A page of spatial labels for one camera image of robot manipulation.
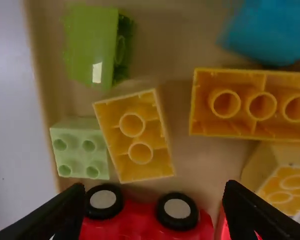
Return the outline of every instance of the black tire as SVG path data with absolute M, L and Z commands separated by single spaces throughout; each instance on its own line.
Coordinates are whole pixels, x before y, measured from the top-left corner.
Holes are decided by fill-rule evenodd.
M 111 197 L 115 196 L 115 199 L 107 201 L 107 204 L 114 201 L 114 203 L 110 206 L 96 206 L 92 202 L 92 200 L 98 200 L 98 195 L 96 193 L 106 193 Z M 86 202 L 86 217 L 94 220 L 106 220 L 112 219 L 116 215 L 118 215 L 121 210 L 124 208 L 124 197 L 119 187 L 113 184 L 102 184 L 91 188 L 85 194 L 85 202 Z
M 169 200 L 181 200 L 187 204 L 189 214 L 182 217 L 174 217 L 166 212 L 165 206 Z M 179 192 L 171 192 L 162 196 L 156 205 L 155 214 L 157 220 L 166 228 L 174 231 L 189 231 L 194 229 L 199 221 L 199 210 L 195 202 L 187 195 Z

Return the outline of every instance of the lego duplo brick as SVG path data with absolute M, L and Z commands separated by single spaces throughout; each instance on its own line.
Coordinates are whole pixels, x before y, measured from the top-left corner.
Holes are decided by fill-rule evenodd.
M 262 142 L 244 166 L 241 183 L 284 214 L 298 214 L 300 143 Z
M 117 8 L 70 2 L 63 17 L 67 76 L 109 90 L 129 76 L 135 23 Z
M 189 134 L 300 142 L 300 72 L 196 68 Z
M 107 146 L 96 118 L 62 120 L 50 128 L 50 137 L 59 176 L 109 179 Z
M 158 94 L 151 88 L 93 104 L 121 183 L 174 175 Z

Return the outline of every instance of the white wall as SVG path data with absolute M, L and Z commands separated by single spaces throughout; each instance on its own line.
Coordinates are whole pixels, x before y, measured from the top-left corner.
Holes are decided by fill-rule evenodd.
M 0 0 L 0 229 L 56 194 L 21 6 Z

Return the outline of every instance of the white hub cap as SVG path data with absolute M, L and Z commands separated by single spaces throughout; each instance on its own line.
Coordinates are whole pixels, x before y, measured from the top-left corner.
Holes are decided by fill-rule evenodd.
M 107 209 L 114 205 L 116 200 L 117 197 L 112 191 L 101 190 L 90 197 L 90 204 L 96 209 Z
M 177 198 L 166 201 L 164 204 L 164 211 L 175 219 L 185 219 L 191 213 L 188 203 Z

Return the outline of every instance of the green duplo brick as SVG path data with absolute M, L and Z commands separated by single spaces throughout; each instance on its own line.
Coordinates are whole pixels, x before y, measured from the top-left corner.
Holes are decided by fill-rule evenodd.
M 95 118 L 60 121 L 50 128 L 50 137 L 59 176 L 109 179 L 107 146 Z
M 107 91 L 129 78 L 135 23 L 117 8 L 66 5 L 63 59 L 67 76 Z

